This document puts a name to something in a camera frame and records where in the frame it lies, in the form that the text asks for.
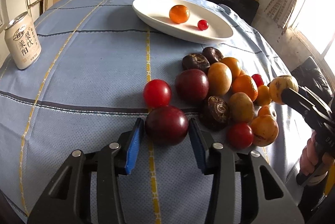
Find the window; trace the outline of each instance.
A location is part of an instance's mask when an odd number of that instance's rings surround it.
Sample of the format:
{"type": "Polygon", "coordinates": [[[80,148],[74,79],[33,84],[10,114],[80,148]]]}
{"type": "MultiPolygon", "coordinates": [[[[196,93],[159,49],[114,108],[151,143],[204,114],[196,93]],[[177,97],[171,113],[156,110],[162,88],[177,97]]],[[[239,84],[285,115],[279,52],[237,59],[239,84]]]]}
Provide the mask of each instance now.
{"type": "Polygon", "coordinates": [[[334,0],[298,0],[289,25],[321,64],[335,74],[334,0]]]}

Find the plum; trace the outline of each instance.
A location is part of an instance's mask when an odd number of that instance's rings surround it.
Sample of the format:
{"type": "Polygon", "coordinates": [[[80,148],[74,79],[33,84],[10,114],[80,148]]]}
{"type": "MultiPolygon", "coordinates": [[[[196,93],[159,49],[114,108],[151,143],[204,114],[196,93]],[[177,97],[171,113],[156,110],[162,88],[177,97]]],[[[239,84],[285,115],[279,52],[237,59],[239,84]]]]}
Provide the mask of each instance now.
{"type": "Polygon", "coordinates": [[[145,132],[160,145],[177,145],[187,135],[188,120],[184,112],[174,106],[152,110],[145,120],[145,132]]]}
{"type": "Polygon", "coordinates": [[[209,82],[206,74],[199,69],[189,69],[175,79],[178,96],[189,104],[200,104],[207,96],[209,82]]]}

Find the brown fruit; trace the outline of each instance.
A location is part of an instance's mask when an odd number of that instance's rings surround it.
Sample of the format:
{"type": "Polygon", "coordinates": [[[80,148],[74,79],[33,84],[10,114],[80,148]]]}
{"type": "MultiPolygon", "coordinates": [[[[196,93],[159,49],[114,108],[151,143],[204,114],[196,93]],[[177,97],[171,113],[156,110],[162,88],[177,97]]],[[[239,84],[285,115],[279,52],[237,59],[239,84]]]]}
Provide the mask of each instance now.
{"type": "Polygon", "coordinates": [[[277,119],[277,113],[274,107],[272,107],[271,105],[265,105],[262,108],[260,108],[258,110],[257,116],[266,115],[266,114],[273,116],[274,119],[277,119]]]}
{"type": "Polygon", "coordinates": [[[232,83],[232,92],[244,92],[254,102],[258,96],[258,89],[255,81],[248,75],[238,76],[232,83]]]}
{"type": "Polygon", "coordinates": [[[277,121],[271,115],[261,115],[251,122],[251,129],[254,133],[253,144],[259,147],[266,147],[272,144],[279,132],[277,121]]]}
{"type": "Polygon", "coordinates": [[[269,87],[261,85],[258,87],[258,96],[256,98],[256,104],[259,106],[269,105],[272,99],[270,96],[269,87]]]}
{"type": "Polygon", "coordinates": [[[225,95],[232,84],[232,72],[222,63],[214,63],[208,70],[209,94],[215,96],[225,95]]]}
{"type": "Polygon", "coordinates": [[[240,61],[233,57],[225,57],[220,60],[220,63],[223,63],[229,67],[232,72],[232,79],[236,79],[241,73],[241,64],[240,61]]]}
{"type": "Polygon", "coordinates": [[[199,69],[207,74],[210,64],[205,56],[199,53],[191,53],[186,55],[182,60],[182,68],[199,69]]]}
{"type": "Polygon", "coordinates": [[[202,55],[207,58],[210,64],[217,63],[223,59],[221,51],[212,46],[205,47],[202,55]]]}
{"type": "Polygon", "coordinates": [[[210,130],[219,131],[224,129],[229,121],[227,103],[218,96],[210,96],[204,100],[199,119],[210,130]]]}
{"type": "Polygon", "coordinates": [[[247,75],[247,73],[243,69],[241,69],[240,76],[241,75],[247,75]]]}
{"type": "Polygon", "coordinates": [[[269,85],[270,96],[272,100],[278,104],[284,105],[285,103],[281,100],[281,92],[285,88],[292,88],[294,91],[298,92],[299,86],[295,77],[290,75],[283,75],[274,78],[269,85]]]}
{"type": "Polygon", "coordinates": [[[233,94],[229,99],[228,106],[231,118],[236,123],[248,123],[254,118],[255,107],[246,93],[233,94]]]}

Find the yellow fruit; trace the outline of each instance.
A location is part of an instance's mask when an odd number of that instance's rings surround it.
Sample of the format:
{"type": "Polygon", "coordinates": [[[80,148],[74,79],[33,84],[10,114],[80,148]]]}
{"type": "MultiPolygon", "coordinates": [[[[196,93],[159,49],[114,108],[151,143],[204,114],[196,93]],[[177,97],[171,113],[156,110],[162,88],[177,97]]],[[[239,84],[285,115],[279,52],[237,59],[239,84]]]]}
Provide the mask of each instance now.
{"type": "Polygon", "coordinates": [[[220,63],[223,63],[229,67],[232,72],[232,79],[236,79],[241,73],[241,64],[238,59],[233,57],[225,57],[220,60],[220,63]]]}
{"type": "Polygon", "coordinates": [[[292,88],[294,91],[298,92],[299,86],[295,77],[290,75],[283,75],[274,78],[269,85],[270,96],[272,100],[278,104],[284,105],[285,103],[281,100],[281,92],[285,88],[292,88]]]}
{"type": "Polygon", "coordinates": [[[232,72],[223,63],[214,63],[208,69],[209,95],[223,96],[232,85],[232,72]]]}
{"type": "Polygon", "coordinates": [[[269,87],[261,85],[258,87],[258,96],[256,98],[256,103],[259,106],[269,105],[271,103],[271,96],[269,87]]]}
{"type": "Polygon", "coordinates": [[[272,144],[279,132],[277,121],[268,114],[256,117],[250,127],[254,133],[253,144],[259,147],[272,144]]]}
{"type": "Polygon", "coordinates": [[[258,114],[257,116],[261,116],[261,115],[272,115],[274,117],[274,119],[277,119],[277,113],[274,109],[274,107],[272,107],[271,105],[265,105],[262,108],[260,108],[258,110],[258,114]]]}
{"type": "Polygon", "coordinates": [[[246,93],[233,94],[228,102],[231,118],[236,122],[248,123],[254,118],[255,107],[246,93]]]}

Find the black chair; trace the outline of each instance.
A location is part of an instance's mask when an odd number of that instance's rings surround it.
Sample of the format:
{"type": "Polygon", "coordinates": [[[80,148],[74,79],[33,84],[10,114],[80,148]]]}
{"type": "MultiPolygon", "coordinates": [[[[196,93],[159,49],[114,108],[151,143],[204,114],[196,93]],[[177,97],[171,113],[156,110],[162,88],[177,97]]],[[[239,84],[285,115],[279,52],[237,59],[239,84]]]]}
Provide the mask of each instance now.
{"type": "Polygon", "coordinates": [[[329,104],[332,100],[333,92],[325,76],[311,56],[302,65],[294,69],[291,74],[296,78],[299,86],[306,86],[326,102],[326,104],[329,104]]]}

